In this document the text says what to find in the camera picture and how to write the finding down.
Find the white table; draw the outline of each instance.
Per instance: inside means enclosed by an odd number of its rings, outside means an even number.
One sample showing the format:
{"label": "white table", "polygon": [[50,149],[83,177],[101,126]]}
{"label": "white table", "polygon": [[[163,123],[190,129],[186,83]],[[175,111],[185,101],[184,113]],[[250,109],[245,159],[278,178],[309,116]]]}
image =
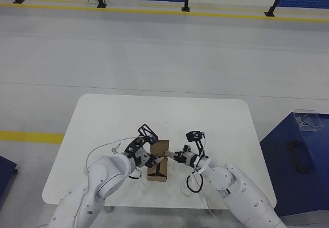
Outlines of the white table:
{"label": "white table", "polygon": [[[227,161],[237,164],[275,207],[276,198],[267,167],[244,101],[91,94],[82,96],[76,106],[44,187],[43,200],[58,204],[70,188],[86,180],[85,159],[93,148],[137,136],[137,129],[144,123],[159,139],[170,141],[170,150],[181,150],[188,143],[187,132],[204,131],[206,154],[219,164]],[[119,151],[123,151],[129,142],[122,142]],[[196,151],[195,144],[190,145]],[[112,147],[115,145],[101,148],[93,156],[110,155]],[[128,178],[106,199],[106,206],[207,208],[200,195],[192,193],[186,197],[180,191],[191,168],[169,160],[167,182],[148,181],[147,168],[142,170],[142,178]],[[227,209],[208,181],[204,182],[203,189],[211,209]]]}

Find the transparent container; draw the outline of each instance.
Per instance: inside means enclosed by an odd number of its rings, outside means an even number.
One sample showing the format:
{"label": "transparent container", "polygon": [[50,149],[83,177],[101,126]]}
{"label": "transparent container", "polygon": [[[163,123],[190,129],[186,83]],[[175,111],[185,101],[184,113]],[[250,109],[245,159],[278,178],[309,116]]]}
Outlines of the transparent container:
{"label": "transparent container", "polygon": [[315,110],[296,109],[294,117],[302,132],[317,132],[324,127]]}

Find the black cable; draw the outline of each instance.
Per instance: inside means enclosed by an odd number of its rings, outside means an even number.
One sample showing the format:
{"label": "black cable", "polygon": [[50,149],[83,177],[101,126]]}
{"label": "black cable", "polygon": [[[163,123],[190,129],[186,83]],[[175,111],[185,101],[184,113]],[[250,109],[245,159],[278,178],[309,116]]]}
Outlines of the black cable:
{"label": "black cable", "polygon": [[[203,157],[205,157],[205,145],[204,145],[204,147],[203,147],[203,151],[199,151],[199,161],[200,161],[201,158],[203,158]],[[195,165],[195,167],[194,167],[194,171],[193,171],[191,174],[194,174],[194,173],[195,173],[195,169],[198,167],[198,164],[199,164],[199,162]],[[204,178],[203,178],[203,175],[201,175],[201,174],[199,174],[199,175],[200,175],[200,177],[201,177],[201,184],[200,184],[199,190],[196,190],[196,191],[193,190],[193,189],[191,189],[190,186],[189,186],[189,184],[188,184],[188,180],[190,179],[190,175],[188,175],[187,178],[186,178],[186,185],[187,185],[187,188],[188,188],[190,191],[192,191],[193,193],[199,193],[199,192],[202,190],[202,188],[203,188]]]}
{"label": "black cable", "polygon": [[201,184],[200,184],[200,188],[199,188],[199,190],[193,190],[192,188],[190,188],[190,186],[188,185],[188,180],[190,179],[190,175],[188,175],[187,176],[187,178],[186,178],[186,185],[187,185],[187,188],[190,190],[190,191],[192,191],[193,193],[199,193],[201,190],[202,190],[202,188],[203,188],[203,184],[204,184],[204,178],[203,178],[203,175],[201,175],[200,174],[200,177],[201,177]]}

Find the blue barrier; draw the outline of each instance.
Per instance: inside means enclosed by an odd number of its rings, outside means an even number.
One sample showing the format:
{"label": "blue barrier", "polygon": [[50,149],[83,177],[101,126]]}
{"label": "blue barrier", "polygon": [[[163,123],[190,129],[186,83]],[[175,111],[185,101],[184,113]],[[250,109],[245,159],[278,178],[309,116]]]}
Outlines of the blue barrier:
{"label": "blue barrier", "polygon": [[329,9],[329,0],[279,0],[277,6]]}

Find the table leg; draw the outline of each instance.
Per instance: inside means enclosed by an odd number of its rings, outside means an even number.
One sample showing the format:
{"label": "table leg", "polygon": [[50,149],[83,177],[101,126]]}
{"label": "table leg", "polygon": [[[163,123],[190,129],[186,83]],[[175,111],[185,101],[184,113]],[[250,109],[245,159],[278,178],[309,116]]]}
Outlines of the table leg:
{"label": "table leg", "polygon": [[104,211],[106,213],[113,212],[114,209],[115,209],[115,207],[113,207],[113,206],[104,206]]}

